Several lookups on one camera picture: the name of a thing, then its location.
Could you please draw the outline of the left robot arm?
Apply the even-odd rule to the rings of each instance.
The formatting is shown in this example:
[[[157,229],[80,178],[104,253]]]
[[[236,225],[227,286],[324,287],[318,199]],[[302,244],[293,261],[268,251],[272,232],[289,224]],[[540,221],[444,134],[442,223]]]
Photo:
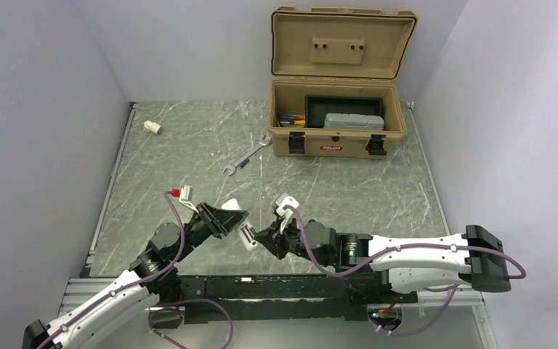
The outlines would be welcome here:
[[[208,238],[227,236],[248,215],[202,202],[188,223],[159,225],[145,249],[107,287],[48,324],[40,320],[29,324],[22,347],[88,348],[145,308],[184,300],[192,291],[178,276],[176,264]]]

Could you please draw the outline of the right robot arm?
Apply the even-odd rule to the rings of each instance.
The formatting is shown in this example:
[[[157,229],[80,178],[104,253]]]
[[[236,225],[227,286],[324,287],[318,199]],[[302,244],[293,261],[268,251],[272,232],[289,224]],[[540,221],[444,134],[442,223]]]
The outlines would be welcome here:
[[[489,293],[512,288],[502,241],[480,225],[437,238],[390,238],[339,233],[314,220],[302,233],[292,220],[287,225],[274,222],[254,238],[278,259],[294,254],[321,268],[332,267],[339,278],[386,273],[371,282],[372,294],[381,302],[431,287],[468,285]]]

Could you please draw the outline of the white remote control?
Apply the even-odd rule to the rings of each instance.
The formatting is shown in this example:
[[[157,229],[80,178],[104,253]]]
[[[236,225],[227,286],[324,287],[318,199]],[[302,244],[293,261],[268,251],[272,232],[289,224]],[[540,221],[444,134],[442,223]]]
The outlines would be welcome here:
[[[224,202],[223,205],[221,205],[221,209],[228,211],[243,211],[243,208],[240,206],[236,198],[232,198]],[[251,252],[258,247],[258,243],[254,238],[254,226],[250,223],[248,218],[245,218],[242,222],[240,222],[232,231],[238,234],[239,239],[247,251]]]

